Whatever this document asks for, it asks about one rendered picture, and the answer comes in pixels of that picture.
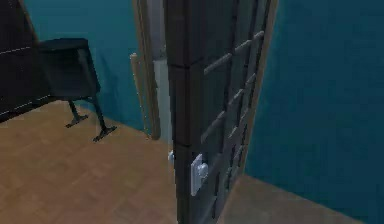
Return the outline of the black chest of drawers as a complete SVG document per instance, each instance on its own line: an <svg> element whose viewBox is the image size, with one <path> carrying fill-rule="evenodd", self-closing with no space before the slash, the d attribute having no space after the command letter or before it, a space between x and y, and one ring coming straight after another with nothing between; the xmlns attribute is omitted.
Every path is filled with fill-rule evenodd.
<svg viewBox="0 0 384 224"><path fill-rule="evenodd" d="M53 101L22 0L0 0L0 123Z"/></svg>

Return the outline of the dark panelled room door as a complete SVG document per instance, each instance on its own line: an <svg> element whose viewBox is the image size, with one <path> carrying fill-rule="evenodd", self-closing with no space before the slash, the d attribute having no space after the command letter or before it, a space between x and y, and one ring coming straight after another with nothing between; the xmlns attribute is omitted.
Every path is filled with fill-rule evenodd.
<svg viewBox="0 0 384 224"><path fill-rule="evenodd" d="M217 224L241 172L272 1L164 0L178 174L209 166L208 197L176 196L178 224Z"/></svg>

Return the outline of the black cabinet on metal legs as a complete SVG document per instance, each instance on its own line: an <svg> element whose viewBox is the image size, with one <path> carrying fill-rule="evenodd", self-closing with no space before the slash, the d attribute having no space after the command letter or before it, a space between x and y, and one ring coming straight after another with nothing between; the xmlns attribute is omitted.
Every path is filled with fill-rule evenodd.
<svg viewBox="0 0 384 224"><path fill-rule="evenodd" d="M38 56L51 95L69 104L73 119L66 125L67 128L88 118L87 115L80 115L75 106L75 101L84 100L93 105L101 128L100 133L93 138L94 142L116 130L116 126L107 127L103 117L97 98L101 86L86 38L42 41L38 44Z"/></svg>

